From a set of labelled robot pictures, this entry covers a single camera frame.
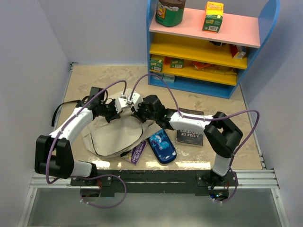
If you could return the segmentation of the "beige canvas backpack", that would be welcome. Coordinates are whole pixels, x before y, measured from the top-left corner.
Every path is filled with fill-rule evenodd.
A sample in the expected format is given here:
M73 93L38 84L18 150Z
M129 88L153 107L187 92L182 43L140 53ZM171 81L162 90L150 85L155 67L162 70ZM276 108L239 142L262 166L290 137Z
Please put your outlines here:
M128 98L127 91L122 94ZM121 118L107 122L104 117L96 117L79 135L87 150L99 157L117 157L127 152L160 128L152 120L142 123L132 116L132 105L124 109Z

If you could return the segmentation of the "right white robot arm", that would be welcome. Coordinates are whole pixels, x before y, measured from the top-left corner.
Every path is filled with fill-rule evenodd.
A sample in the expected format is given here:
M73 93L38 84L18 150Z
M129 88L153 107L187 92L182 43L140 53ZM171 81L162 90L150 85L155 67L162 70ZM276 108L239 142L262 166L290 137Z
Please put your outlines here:
M215 187L228 180L232 155L243 133L224 113L202 116L165 108L156 95L143 98L131 94L127 102L133 105L133 115L141 122L152 120L162 129L187 130L205 135L216 155L214 165L210 173L204 176L204 181Z

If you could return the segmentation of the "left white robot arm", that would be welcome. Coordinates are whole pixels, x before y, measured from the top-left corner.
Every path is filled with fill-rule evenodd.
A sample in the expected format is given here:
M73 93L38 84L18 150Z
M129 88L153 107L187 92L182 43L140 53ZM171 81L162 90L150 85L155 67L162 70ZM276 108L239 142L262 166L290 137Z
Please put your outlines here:
M118 117L115 101L106 104L104 96L108 95L108 88L110 86L92 87L89 96L78 102L71 116L59 128L37 138L34 169L45 175L48 184L70 177L80 178L86 185L98 181L96 165L75 160L71 145L96 117L103 116L108 121Z

